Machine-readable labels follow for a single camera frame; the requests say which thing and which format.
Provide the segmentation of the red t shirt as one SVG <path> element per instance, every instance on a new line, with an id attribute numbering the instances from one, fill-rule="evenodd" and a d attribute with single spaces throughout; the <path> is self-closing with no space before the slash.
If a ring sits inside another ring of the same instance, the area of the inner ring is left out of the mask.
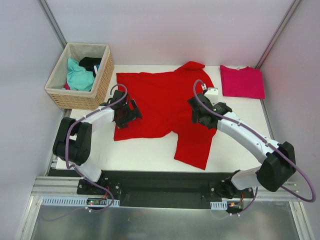
<path id="1" fill-rule="evenodd" d="M 113 139 L 161 138 L 174 132 L 178 136 L 174 159 L 205 170 L 216 130 L 193 124 L 188 103 L 194 93 L 202 92 L 199 85 L 193 88 L 196 80 L 213 87 L 204 68 L 202 63 L 189 61 L 168 72 L 118 72 L 117 83 L 127 87 L 142 118 L 130 122 L 127 128 L 116 128 Z"/>

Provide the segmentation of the magenta t shirt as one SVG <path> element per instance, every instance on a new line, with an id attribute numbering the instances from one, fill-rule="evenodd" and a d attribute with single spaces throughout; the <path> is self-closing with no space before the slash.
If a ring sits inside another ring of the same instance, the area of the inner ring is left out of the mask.
<path id="1" fill-rule="evenodd" d="M 222 94 L 225 97 L 265 99 L 263 74 L 259 69 L 240 69 L 220 65 Z"/>

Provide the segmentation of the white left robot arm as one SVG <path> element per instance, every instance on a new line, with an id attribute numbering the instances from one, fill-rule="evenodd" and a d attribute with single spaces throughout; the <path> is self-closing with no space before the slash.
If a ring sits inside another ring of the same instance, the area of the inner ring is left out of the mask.
<path id="1" fill-rule="evenodd" d="M 115 90 L 107 102 L 94 111 L 76 119 L 64 117 L 59 125 L 52 153 L 65 161 L 67 169 L 79 171 L 89 180 L 88 188 L 99 195 L 105 191 L 102 170 L 91 160 L 92 135 L 106 124 L 115 123 L 118 129 L 127 128 L 129 123 L 142 119 L 136 101 L 127 91 Z"/>

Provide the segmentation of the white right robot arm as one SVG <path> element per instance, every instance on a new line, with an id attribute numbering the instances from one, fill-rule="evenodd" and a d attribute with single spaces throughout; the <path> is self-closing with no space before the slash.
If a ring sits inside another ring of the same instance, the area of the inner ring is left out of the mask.
<path id="1" fill-rule="evenodd" d="M 249 128 L 224 102 L 211 104 L 204 94 L 199 93 L 188 100 L 192 109 L 192 122 L 209 130 L 220 131 L 242 145 L 261 164 L 248 170 L 236 170 L 218 183 L 215 193 L 222 198 L 232 199 L 243 190 L 263 187 L 276 192 L 294 173 L 296 162 L 294 147 L 289 142 L 282 144 Z"/>

